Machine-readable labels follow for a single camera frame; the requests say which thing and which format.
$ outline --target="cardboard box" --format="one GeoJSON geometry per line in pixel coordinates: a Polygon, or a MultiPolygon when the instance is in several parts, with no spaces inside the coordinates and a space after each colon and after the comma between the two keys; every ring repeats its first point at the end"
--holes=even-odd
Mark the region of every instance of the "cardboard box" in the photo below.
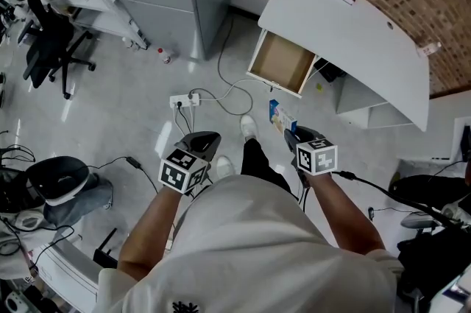
{"type": "Polygon", "coordinates": [[[291,131],[296,130],[297,120],[291,116],[276,99],[270,100],[269,115],[270,122],[281,134],[283,134],[286,129],[291,131]]]}

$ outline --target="power strip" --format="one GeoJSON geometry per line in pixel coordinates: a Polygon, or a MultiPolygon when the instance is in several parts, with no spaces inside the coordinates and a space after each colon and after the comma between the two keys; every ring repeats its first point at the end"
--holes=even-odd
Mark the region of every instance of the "power strip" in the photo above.
{"type": "Polygon", "coordinates": [[[170,96],[170,107],[178,108],[177,103],[182,103],[182,108],[188,108],[190,106],[199,106],[199,94],[193,93],[190,97],[187,94],[182,94],[181,96],[170,96]]]}

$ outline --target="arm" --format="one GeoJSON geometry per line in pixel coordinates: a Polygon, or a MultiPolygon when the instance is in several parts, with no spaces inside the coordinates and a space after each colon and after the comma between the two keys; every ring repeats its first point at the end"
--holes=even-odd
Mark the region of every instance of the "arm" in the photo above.
{"type": "Polygon", "coordinates": [[[118,270],[139,281],[162,259],[182,195],[163,187],[119,253],[118,270]]]}
{"type": "Polygon", "coordinates": [[[341,249],[364,255],[384,249],[375,226],[329,174],[306,177],[341,249]]]}

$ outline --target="white desk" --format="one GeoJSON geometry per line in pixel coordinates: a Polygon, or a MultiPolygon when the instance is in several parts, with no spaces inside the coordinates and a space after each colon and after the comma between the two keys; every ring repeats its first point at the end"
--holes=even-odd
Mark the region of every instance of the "white desk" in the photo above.
{"type": "MultiPolygon", "coordinates": [[[[269,0],[258,25],[350,75],[338,114],[364,128],[414,123],[426,129],[428,59],[419,57],[412,39],[368,1],[269,0]]],[[[300,96],[300,90],[294,93],[300,96]]]]}

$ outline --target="wooden drawer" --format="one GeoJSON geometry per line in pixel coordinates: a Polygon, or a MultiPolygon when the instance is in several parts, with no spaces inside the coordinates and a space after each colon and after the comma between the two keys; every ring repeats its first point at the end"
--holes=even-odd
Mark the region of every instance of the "wooden drawer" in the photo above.
{"type": "Polygon", "coordinates": [[[247,74],[301,98],[316,55],[262,29],[247,74]]]}

